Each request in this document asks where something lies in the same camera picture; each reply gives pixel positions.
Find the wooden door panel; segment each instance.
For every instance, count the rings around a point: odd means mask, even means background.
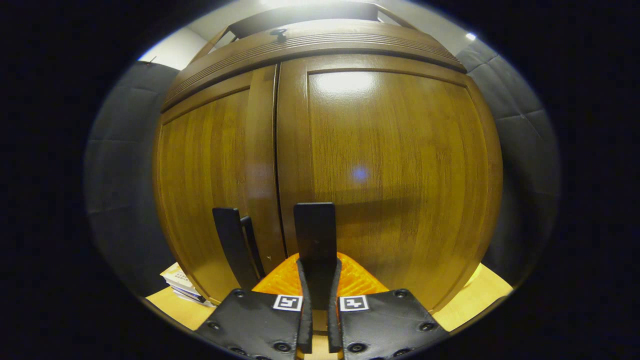
[[[338,251],[430,310],[478,266],[497,219],[502,160],[465,75],[389,56],[287,61],[277,146],[289,254],[293,205],[332,201]]]
[[[191,282],[218,303],[238,283],[213,207],[251,216],[265,271],[285,259],[275,186],[274,83],[275,66],[255,70],[203,90],[161,118],[154,162],[161,223]]]

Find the wooden cabinet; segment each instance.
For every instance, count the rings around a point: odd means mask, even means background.
[[[441,309],[477,268],[502,192],[489,109],[429,35],[314,20],[239,39],[183,70],[156,136],[164,233],[198,290],[237,282],[211,208],[253,220],[269,272],[297,252],[293,206],[336,205],[338,251]]]

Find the screw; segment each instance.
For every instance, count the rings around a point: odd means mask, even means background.
[[[409,296],[409,291],[407,291],[406,289],[398,289],[394,291],[394,295],[396,297],[407,297]]]
[[[291,350],[291,345],[287,343],[275,343],[273,348],[279,352],[289,352]]]
[[[350,352],[363,352],[364,350],[367,350],[367,345],[364,345],[362,343],[355,343],[355,344],[349,345],[347,349]]]
[[[420,331],[429,331],[434,327],[436,327],[436,324],[432,322],[423,322],[422,324],[420,324]]]
[[[396,357],[396,356],[400,356],[400,355],[403,355],[403,354],[406,354],[406,353],[408,353],[409,351],[411,351],[411,349],[410,349],[410,348],[402,348],[402,349],[400,349],[400,350],[398,350],[398,351],[394,352],[394,357]]]
[[[230,347],[229,350],[237,352],[238,354],[246,355],[246,352],[239,347]]]

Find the ceiling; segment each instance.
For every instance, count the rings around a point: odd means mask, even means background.
[[[236,0],[204,15],[187,25],[187,28],[205,40],[209,40],[224,29],[225,26],[255,15],[256,13],[281,6],[305,3],[326,3],[327,6],[330,6],[332,1],[335,0]],[[444,14],[438,13],[434,9],[425,8],[422,5],[404,0],[368,0],[368,2],[382,5],[394,14],[407,20],[419,30],[433,36],[453,55],[460,52],[471,42],[471,40],[465,36],[469,32],[468,30],[456,25],[447,19]],[[390,19],[385,16],[381,16],[381,19],[391,22]],[[219,42],[219,46],[229,43],[232,38],[233,35],[228,33]]]

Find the cabinet handle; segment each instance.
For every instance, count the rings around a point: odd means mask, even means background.
[[[269,34],[278,35],[278,40],[279,41],[284,41],[284,40],[286,40],[286,35],[284,34],[285,31],[287,31],[287,29],[280,28],[280,29],[271,30],[271,32]]]
[[[250,217],[240,219],[235,208],[213,208],[222,251],[242,289],[251,290],[265,276]],[[246,231],[246,243],[242,228]]]

